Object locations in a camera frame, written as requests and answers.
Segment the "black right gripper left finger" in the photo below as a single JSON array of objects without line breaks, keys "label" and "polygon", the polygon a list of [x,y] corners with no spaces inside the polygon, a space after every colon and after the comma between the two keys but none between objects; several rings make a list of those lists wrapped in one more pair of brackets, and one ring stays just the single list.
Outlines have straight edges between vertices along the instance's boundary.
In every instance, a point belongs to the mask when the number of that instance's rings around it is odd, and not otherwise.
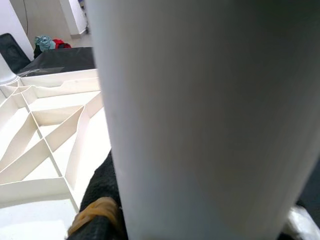
[{"label": "black right gripper left finger", "polygon": [[128,240],[111,152],[94,171],[66,240]]}]

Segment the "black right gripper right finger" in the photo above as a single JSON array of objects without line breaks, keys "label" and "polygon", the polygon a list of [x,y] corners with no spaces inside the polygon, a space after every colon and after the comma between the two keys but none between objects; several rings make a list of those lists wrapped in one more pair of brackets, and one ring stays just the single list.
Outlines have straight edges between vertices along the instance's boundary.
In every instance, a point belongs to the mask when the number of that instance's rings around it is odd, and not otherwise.
[{"label": "black right gripper right finger", "polygon": [[282,234],[293,240],[320,240],[320,228],[308,211],[299,204],[290,208]]}]

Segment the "white plastic table top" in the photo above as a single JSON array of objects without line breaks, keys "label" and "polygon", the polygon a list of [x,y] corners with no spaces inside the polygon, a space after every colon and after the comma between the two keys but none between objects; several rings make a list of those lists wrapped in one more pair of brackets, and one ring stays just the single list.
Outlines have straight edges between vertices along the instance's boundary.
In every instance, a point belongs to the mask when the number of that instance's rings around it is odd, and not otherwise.
[{"label": "white plastic table top", "polygon": [[96,69],[0,76],[0,240],[66,240],[110,149]]}]

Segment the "white plastic table leg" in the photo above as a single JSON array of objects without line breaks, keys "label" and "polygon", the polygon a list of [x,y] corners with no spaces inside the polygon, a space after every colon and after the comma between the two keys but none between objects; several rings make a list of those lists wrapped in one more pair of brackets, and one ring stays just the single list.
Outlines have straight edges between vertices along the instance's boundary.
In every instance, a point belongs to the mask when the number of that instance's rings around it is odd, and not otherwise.
[{"label": "white plastic table leg", "polygon": [[86,0],[129,240],[276,240],[320,156],[320,0]]},{"label": "white plastic table leg", "polygon": [[0,85],[16,81],[18,76],[13,73],[0,53]]}]

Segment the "clear tape patch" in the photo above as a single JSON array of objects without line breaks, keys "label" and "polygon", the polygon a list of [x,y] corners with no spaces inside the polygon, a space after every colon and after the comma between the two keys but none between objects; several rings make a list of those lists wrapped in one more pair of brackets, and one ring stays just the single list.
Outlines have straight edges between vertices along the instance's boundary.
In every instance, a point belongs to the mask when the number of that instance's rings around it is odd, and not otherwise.
[{"label": "clear tape patch", "polygon": [[32,77],[62,73],[64,67],[52,67],[52,68],[36,68],[36,69],[22,69],[17,73],[20,77]]}]

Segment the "colourful clothes pile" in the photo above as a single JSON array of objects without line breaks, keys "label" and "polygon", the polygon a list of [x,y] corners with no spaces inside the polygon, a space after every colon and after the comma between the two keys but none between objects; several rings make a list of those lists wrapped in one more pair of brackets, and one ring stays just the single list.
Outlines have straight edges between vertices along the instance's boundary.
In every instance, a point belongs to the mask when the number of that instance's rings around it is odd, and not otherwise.
[{"label": "colourful clothes pile", "polygon": [[71,45],[61,39],[52,39],[47,35],[40,35],[34,38],[34,53],[42,53],[47,50],[71,48]]}]

